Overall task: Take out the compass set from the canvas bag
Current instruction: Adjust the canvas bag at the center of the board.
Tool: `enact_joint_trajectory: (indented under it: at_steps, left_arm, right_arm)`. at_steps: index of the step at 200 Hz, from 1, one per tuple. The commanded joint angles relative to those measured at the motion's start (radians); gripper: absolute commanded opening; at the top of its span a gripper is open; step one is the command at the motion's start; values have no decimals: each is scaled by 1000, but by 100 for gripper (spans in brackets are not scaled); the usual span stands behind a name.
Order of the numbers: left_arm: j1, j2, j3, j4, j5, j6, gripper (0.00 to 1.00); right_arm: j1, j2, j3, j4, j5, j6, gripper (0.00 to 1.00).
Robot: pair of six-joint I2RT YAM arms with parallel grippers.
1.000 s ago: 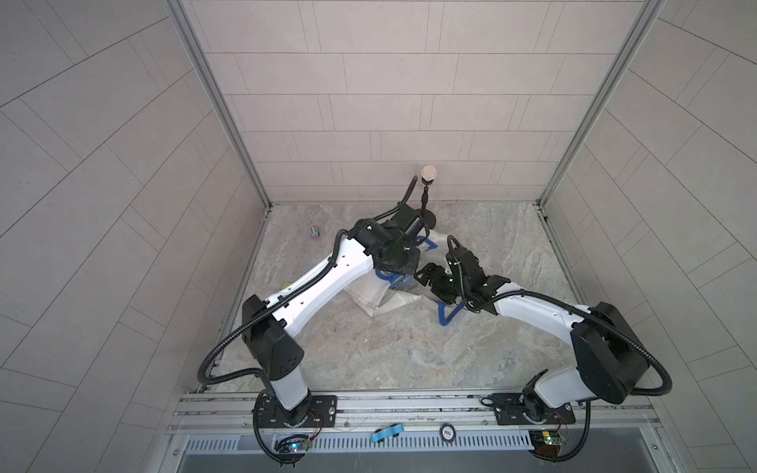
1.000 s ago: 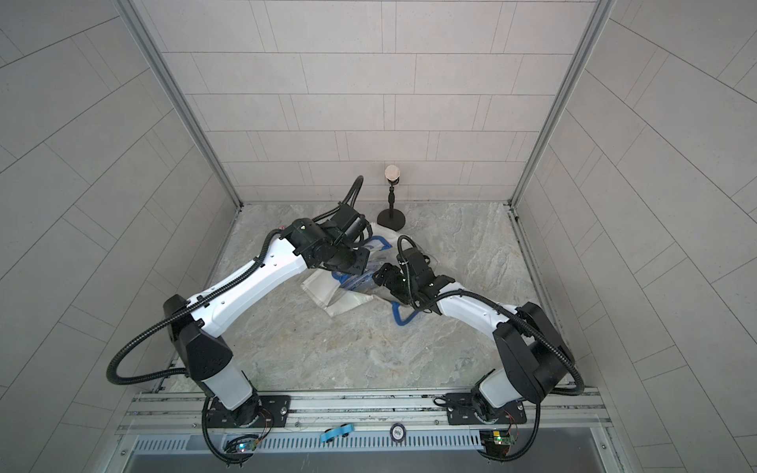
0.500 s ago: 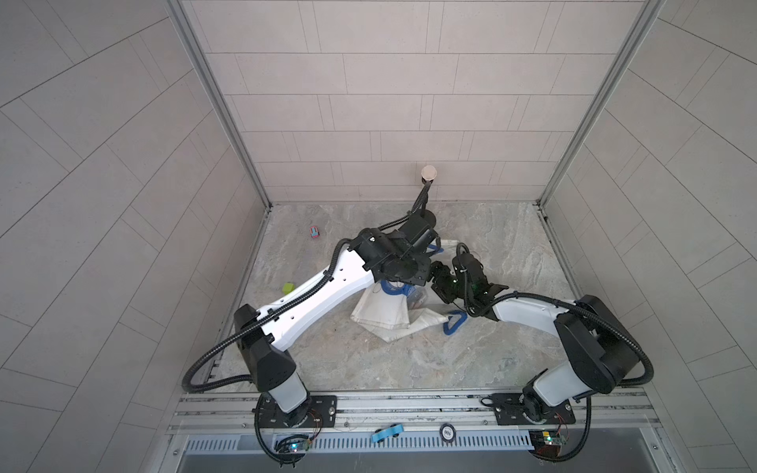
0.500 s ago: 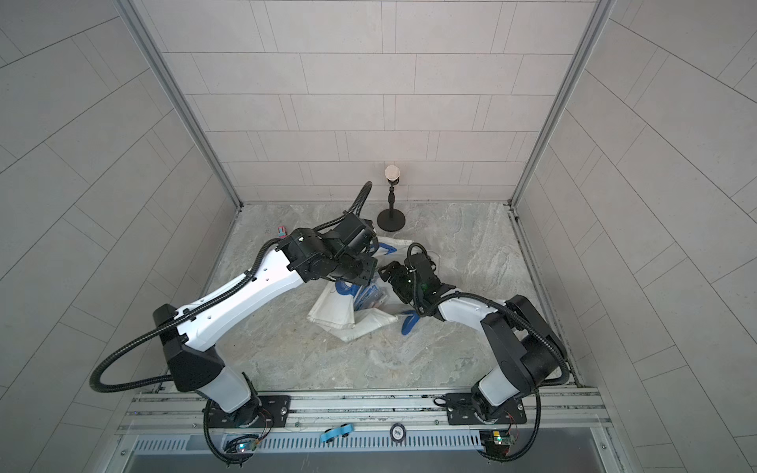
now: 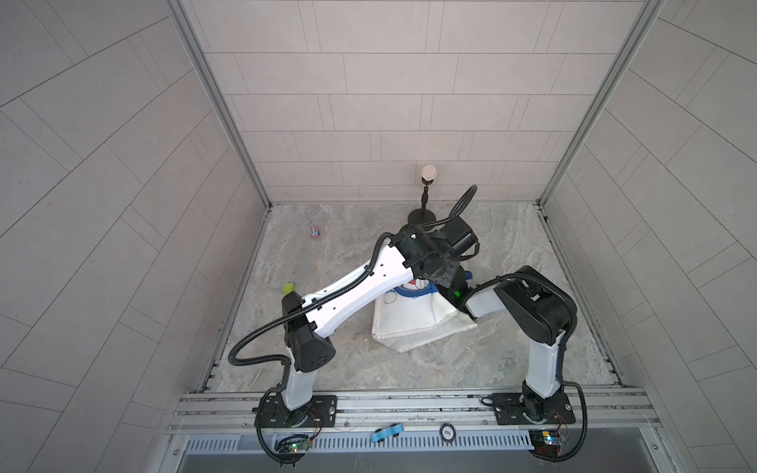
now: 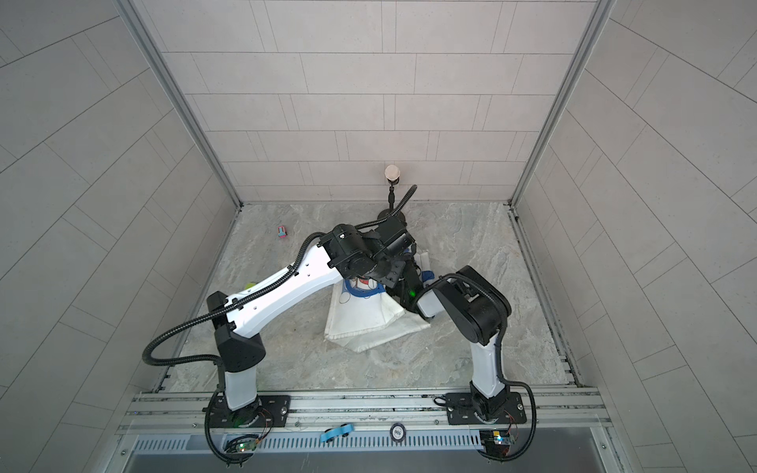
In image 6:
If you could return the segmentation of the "white canvas Doraemon bag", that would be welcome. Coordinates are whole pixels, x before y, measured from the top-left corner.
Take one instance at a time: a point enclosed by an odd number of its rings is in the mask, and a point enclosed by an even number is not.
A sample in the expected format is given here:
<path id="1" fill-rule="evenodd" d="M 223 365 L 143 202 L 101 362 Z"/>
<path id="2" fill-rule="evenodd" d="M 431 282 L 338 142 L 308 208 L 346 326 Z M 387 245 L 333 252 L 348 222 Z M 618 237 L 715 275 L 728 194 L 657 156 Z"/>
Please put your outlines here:
<path id="1" fill-rule="evenodd" d="M 332 287 L 324 338 L 362 353 L 430 327 L 421 315 L 406 311 L 386 287 L 368 279 L 348 279 Z"/>

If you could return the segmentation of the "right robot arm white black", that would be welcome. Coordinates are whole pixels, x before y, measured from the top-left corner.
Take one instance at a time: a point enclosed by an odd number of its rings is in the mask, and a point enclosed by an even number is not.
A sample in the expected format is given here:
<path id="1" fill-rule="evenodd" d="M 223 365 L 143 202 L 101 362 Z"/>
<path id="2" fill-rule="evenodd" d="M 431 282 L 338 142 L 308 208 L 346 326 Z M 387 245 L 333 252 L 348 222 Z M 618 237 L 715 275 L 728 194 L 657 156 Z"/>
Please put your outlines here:
<path id="1" fill-rule="evenodd" d="M 390 295 L 425 319 L 444 313 L 469 342 L 473 376 L 466 399 L 480 421 L 526 423 L 522 398 L 512 391 L 526 384 L 508 380 L 504 374 L 502 344 L 513 310 L 499 290 L 471 266 L 429 285 L 408 267 Z"/>

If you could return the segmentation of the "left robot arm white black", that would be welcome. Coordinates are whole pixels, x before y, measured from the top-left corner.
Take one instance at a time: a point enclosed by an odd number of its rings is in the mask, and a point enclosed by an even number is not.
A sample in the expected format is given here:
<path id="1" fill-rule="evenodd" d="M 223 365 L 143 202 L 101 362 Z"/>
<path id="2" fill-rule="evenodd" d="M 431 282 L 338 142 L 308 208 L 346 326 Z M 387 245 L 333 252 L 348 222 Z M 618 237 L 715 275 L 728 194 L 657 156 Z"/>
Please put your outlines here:
<path id="1" fill-rule="evenodd" d="M 249 292 L 222 296 L 221 307 L 207 315 L 159 335 L 145 347 L 143 362 L 155 367 L 213 363 L 218 369 L 218 388 L 228 407 L 237 411 L 258 399 L 256 367 L 265 357 L 260 331 L 317 291 L 345 280 L 374 280 L 404 311 L 413 311 L 423 283 L 414 259 L 417 244 L 400 213 L 416 190 L 410 187 L 398 205 L 374 221 L 357 226 L 340 224 L 329 233 L 309 235 L 292 264 Z M 154 356 L 161 344 L 205 321 L 215 324 L 217 354 L 169 359 Z"/>

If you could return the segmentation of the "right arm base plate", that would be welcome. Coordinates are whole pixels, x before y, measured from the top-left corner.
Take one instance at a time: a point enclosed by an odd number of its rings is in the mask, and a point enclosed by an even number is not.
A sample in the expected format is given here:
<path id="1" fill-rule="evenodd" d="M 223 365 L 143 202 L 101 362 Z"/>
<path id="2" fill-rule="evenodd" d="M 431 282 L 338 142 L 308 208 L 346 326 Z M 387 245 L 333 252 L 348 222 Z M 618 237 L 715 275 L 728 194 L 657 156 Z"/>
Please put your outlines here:
<path id="1" fill-rule="evenodd" d="M 472 392 L 449 392 L 437 396 L 434 402 L 446 410 L 452 426 L 528 423 L 526 404 L 515 391 L 503 390 L 492 398 Z"/>

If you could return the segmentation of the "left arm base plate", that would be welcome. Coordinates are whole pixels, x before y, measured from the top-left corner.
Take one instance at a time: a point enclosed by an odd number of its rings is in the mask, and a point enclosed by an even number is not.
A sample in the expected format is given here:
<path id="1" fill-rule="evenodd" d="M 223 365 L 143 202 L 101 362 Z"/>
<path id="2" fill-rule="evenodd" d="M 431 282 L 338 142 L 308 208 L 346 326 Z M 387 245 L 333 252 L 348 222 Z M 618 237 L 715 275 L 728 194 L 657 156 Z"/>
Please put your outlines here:
<path id="1" fill-rule="evenodd" d="M 286 426 L 291 397 L 289 395 L 260 395 L 252 404 L 233 411 L 223 394 L 202 409 L 210 429 L 260 429 Z"/>

